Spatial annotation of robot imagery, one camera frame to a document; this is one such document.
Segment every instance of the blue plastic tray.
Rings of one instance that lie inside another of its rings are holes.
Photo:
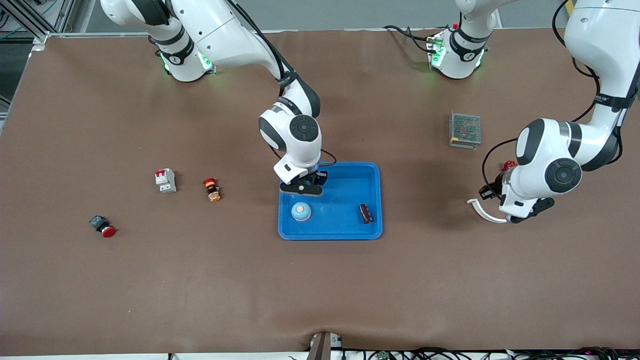
[[[374,163],[338,162],[324,167],[328,178],[319,197],[280,192],[278,234],[286,240],[374,240],[382,234],[380,171]],[[298,222],[291,208],[311,206],[311,218]],[[362,221],[358,205],[367,204],[373,222]]]

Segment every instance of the metal power supply unit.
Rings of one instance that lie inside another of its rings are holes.
[[[480,117],[451,114],[449,119],[449,146],[476,150],[481,143]]]

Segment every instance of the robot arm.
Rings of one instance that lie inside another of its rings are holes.
[[[262,33],[244,28],[224,0],[100,2],[115,23],[147,31],[179,81],[194,81],[205,74],[203,55],[220,67],[260,64],[267,68],[281,91],[260,116],[259,129],[272,148],[286,152],[274,170],[284,185],[294,186],[292,191],[320,195],[326,180],[326,172],[317,173],[322,134],[315,117],[320,113],[320,100]],[[228,3],[246,15],[234,0]],[[290,186],[281,188],[287,191]]]
[[[518,166],[485,186],[483,198],[501,194],[500,210],[518,223],[553,206],[553,196],[573,190],[618,151],[620,127],[640,76],[640,2],[579,0],[565,31],[567,50],[591,67],[601,90],[588,124],[537,119],[518,136]]]
[[[456,0],[460,23],[429,39],[429,64],[444,76],[463,79],[480,65],[497,22],[496,9],[518,0]]]

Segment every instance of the brown tabletop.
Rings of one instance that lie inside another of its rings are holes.
[[[269,37],[321,96],[324,147],[380,167],[382,237],[278,236],[265,69],[179,83],[146,38],[51,38],[0,136],[1,355],[300,350],[317,331],[367,348],[640,347],[638,106],[625,156],[537,218],[491,224],[465,203],[492,145],[590,104],[551,31],[496,31],[461,81],[397,33]],[[482,117],[478,151],[447,146],[452,111]],[[154,183],[164,167],[175,194]],[[119,232],[101,238],[94,215]]]

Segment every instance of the gray floor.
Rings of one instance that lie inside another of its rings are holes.
[[[520,0],[500,8],[505,28],[547,28],[562,0]],[[362,29],[393,24],[434,28],[458,19],[454,0],[241,0],[263,30]],[[77,0],[73,29],[87,33],[137,32],[111,22],[100,0]],[[567,21],[561,12],[558,26]],[[27,61],[28,44],[0,44],[0,94],[11,99]]]

